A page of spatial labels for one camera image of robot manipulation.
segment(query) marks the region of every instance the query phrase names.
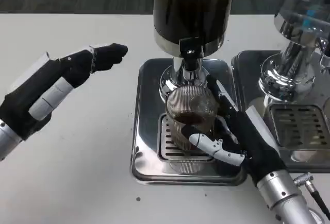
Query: black cylinder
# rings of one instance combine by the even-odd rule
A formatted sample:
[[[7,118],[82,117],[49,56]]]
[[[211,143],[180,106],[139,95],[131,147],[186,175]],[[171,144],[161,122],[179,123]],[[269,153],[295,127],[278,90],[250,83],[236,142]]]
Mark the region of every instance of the black cylinder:
[[[177,45],[180,39],[200,38],[207,56],[223,42],[231,3],[232,0],[154,0],[154,26],[161,38]]]

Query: black glove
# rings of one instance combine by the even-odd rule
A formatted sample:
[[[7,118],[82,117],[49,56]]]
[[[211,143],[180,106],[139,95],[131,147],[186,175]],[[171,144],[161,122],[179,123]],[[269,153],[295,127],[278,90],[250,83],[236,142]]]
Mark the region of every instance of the black glove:
[[[207,76],[208,88],[219,103],[218,114],[224,117],[228,128],[236,136],[241,148],[245,151],[243,166],[251,175],[255,184],[273,171],[286,169],[277,151],[262,138],[246,112],[233,106],[232,100],[221,92],[217,80]]]
[[[30,107],[60,77],[74,88],[83,84],[91,73],[106,71],[120,63],[128,49],[124,45],[111,44],[94,49],[79,51],[57,60],[49,60],[23,84],[5,96],[0,106],[0,119],[23,140],[42,129],[51,119],[51,114],[41,121],[30,114]]]

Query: chrome base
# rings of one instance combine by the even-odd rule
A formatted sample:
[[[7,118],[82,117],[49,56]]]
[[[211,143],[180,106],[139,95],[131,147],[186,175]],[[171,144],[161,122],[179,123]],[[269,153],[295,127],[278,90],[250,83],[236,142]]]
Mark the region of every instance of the chrome base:
[[[173,59],[151,59],[139,72],[131,172],[144,184],[238,185],[246,173],[201,153],[183,152],[171,144],[165,105],[159,96],[159,79]],[[227,64],[208,59],[203,67],[219,79],[235,99],[233,78]]]
[[[178,79],[177,76],[176,80],[174,80],[173,76],[177,72],[173,68],[174,66],[169,66],[161,75],[160,81],[159,81],[159,93],[161,99],[165,102],[168,95],[177,87],[184,85],[185,83],[188,84],[188,82],[185,82],[183,79]],[[199,72],[198,78],[196,78],[193,82],[189,81],[189,84],[193,84],[194,86],[201,86],[206,87],[207,81],[206,76],[209,73],[204,67],[201,67],[201,70]]]
[[[276,101],[265,95],[258,83],[262,64],[278,53],[243,51],[232,60],[238,106],[242,110],[250,106],[257,109],[277,138],[281,157],[290,171],[329,173],[330,74],[320,73],[320,56],[314,54],[310,65],[315,79],[306,97],[294,104]],[[304,120],[307,114],[315,118]]]
[[[292,76],[289,76],[289,72],[284,76],[278,71],[281,61],[281,54],[272,55],[265,60],[261,66],[260,89],[278,101],[296,102],[304,99],[311,91],[315,79],[312,66],[305,61],[297,60],[288,71],[295,71],[301,67],[300,72]]]

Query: stainless steel drip tray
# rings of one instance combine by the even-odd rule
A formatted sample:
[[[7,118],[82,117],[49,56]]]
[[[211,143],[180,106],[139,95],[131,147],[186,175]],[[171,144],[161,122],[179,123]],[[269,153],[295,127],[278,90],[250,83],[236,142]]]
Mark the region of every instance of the stainless steel drip tray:
[[[160,98],[159,82],[173,59],[151,59],[139,72],[131,172],[144,184],[238,185],[246,179],[239,167],[214,160],[196,149],[174,145]],[[233,93],[233,79],[221,60],[204,60],[203,67]]]
[[[261,64],[278,51],[243,51],[232,60],[237,103],[254,105],[277,139],[280,154],[291,172],[330,172],[330,74],[320,74],[319,55],[311,65],[316,78],[300,102],[271,100],[258,86]]]

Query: cable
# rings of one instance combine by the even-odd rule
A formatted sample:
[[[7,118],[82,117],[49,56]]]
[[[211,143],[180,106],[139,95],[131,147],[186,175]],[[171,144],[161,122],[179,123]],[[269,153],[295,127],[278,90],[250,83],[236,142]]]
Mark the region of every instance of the cable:
[[[327,206],[325,205],[319,191],[311,192],[311,196],[314,198],[315,202],[318,204],[325,216],[330,220],[330,212]]]

